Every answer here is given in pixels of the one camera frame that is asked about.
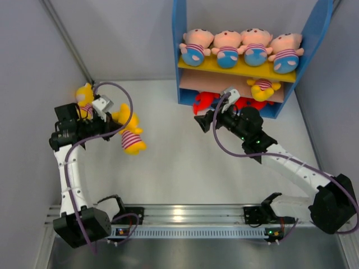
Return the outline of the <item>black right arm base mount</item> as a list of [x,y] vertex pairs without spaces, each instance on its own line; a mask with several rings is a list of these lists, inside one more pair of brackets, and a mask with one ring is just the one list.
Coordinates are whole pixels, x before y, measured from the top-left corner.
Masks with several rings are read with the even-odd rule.
[[271,208],[273,200],[280,197],[281,193],[273,193],[258,206],[245,206],[243,208],[245,224],[259,227],[264,224],[294,224],[295,218],[289,216],[278,216]]

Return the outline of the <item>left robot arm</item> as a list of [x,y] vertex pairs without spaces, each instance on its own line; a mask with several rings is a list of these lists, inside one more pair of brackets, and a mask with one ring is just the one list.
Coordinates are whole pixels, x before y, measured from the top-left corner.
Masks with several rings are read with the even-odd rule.
[[62,202],[53,228],[70,247],[78,248],[110,236],[111,222],[120,224],[126,219],[127,211],[118,195],[92,202],[80,162],[90,138],[101,137],[107,141],[122,126],[110,114],[105,119],[97,114],[91,119],[82,118],[76,103],[54,110],[58,120],[49,144],[58,163]]

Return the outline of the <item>boy doll striped shirt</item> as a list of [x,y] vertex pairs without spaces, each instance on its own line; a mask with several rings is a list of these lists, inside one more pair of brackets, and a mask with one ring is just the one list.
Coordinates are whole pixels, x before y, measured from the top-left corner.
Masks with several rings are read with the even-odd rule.
[[269,46],[273,35],[268,31],[259,28],[249,28],[241,32],[242,52],[247,65],[257,67],[267,61],[268,55],[273,51]]

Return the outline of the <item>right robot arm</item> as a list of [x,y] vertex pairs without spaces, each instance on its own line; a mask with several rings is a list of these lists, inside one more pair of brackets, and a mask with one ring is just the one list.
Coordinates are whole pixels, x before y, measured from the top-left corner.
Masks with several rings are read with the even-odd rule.
[[282,216],[307,220],[327,234],[350,234],[341,228],[358,216],[358,203],[351,180],[344,174],[325,173],[286,151],[274,138],[263,131],[263,119],[257,109],[243,108],[235,113],[233,107],[209,110],[194,117],[204,132],[214,133],[224,127],[242,141],[244,153],[259,164],[267,166],[290,180],[306,193],[306,197],[274,193],[262,202],[262,216],[276,222]]

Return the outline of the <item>yellow duck plush striped shirt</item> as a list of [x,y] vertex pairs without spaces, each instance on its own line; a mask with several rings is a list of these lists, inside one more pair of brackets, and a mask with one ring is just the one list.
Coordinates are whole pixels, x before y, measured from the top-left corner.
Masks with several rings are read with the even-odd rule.
[[246,83],[251,87],[252,97],[260,102],[267,101],[281,88],[280,82],[270,81],[265,78],[249,78]]

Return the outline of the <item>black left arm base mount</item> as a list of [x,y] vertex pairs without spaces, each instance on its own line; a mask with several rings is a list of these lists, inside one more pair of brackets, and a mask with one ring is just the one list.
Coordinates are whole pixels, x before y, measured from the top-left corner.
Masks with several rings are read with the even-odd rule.
[[133,225],[139,218],[141,225],[144,218],[144,208],[141,206],[125,206],[117,194],[101,199],[97,203],[97,209],[107,213],[113,225]]

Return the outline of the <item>red shark plush toy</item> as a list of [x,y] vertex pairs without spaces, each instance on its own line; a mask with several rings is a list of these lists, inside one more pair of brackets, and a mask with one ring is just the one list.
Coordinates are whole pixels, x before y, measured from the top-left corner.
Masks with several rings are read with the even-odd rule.
[[213,101],[215,99],[218,99],[219,97],[220,97],[220,94],[213,93],[213,92],[203,91],[203,92],[198,93],[195,97],[195,102],[192,105],[193,113],[195,115],[197,115],[198,112],[205,110],[206,108],[211,106]]

